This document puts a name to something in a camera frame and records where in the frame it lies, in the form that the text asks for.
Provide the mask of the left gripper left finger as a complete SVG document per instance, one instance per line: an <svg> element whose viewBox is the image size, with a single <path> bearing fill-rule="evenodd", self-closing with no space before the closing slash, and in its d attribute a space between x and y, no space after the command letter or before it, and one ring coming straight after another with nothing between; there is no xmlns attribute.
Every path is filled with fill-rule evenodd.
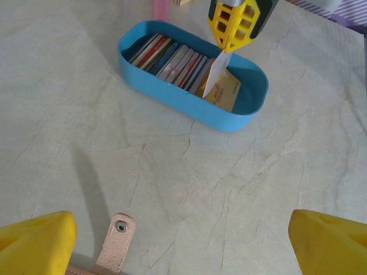
<svg viewBox="0 0 367 275"><path fill-rule="evenodd" d="M0 275L64 275L77 239L70 211L0 227Z"/></svg>

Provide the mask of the blue oval tray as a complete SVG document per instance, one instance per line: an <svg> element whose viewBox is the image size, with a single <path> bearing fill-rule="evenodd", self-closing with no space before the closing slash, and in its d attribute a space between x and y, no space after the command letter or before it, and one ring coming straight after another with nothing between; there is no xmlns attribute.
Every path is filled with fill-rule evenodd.
<svg viewBox="0 0 367 275"><path fill-rule="evenodd" d="M155 33L165 34L210 58L220 53L217 45L178 26L164 21L142 21L133 26L117 45L121 77L132 89L220 131L241 130L260 111L269 89L268 77L258 65L238 54L232 55L228 65L229 71L241 82L230 112L131 65L129 59Z"/></svg>

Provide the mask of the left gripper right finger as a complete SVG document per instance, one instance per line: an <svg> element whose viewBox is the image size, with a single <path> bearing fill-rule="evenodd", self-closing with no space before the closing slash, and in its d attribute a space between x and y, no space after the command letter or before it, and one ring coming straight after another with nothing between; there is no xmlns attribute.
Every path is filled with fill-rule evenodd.
<svg viewBox="0 0 367 275"><path fill-rule="evenodd" d="M288 236L302 275L367 275L367 224L297 209Z"/></svg>

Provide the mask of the pink toy microphone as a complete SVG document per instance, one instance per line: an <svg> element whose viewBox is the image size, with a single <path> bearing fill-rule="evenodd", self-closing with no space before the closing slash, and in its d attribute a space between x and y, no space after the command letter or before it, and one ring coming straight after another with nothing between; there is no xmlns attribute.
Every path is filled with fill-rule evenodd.
<svg viewBox="0 0 367 275"><path fill-rule="evenodd" d="M171 0L153 0L153 19L167 21Z"/></svg>

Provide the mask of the white blossom VIP card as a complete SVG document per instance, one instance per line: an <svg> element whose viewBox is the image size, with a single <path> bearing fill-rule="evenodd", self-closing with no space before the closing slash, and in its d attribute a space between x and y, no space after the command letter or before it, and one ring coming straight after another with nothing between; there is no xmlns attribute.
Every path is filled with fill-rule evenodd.
<svg viewBox="0 0 367 275"><path fill-rule="evenodd" d="M221 53L214 59L210 67L208 78L206 79L206 84L202 97L206 97L210 90L214 87L217 80L222 75L223 71L227 68L232 57L232 53L226 53L222 50Z"/></svg>

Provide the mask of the gold plastic card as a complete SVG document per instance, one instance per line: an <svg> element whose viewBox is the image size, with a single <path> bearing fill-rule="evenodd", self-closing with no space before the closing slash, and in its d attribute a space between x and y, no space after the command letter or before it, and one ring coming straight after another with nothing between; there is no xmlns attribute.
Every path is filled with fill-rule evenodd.
<svg viewBox="0 0 367 275"><path fill-rule="evenodd" d="M205 84L206 80L202 82L196 95L221 109L232 112L241 82L228 69L225 69L206 96L204 96Z"/></svg>

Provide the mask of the row of upright cards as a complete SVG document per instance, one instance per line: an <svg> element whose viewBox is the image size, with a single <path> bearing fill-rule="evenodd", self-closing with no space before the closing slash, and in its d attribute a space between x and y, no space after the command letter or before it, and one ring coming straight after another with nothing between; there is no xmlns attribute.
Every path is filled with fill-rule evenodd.
<svg viewBox="0 0 367 275"><path fill-rule="evenodd" d="M145 37L128 61L193 95L200 90L213 63L212 58L161 33Z"/></svg>

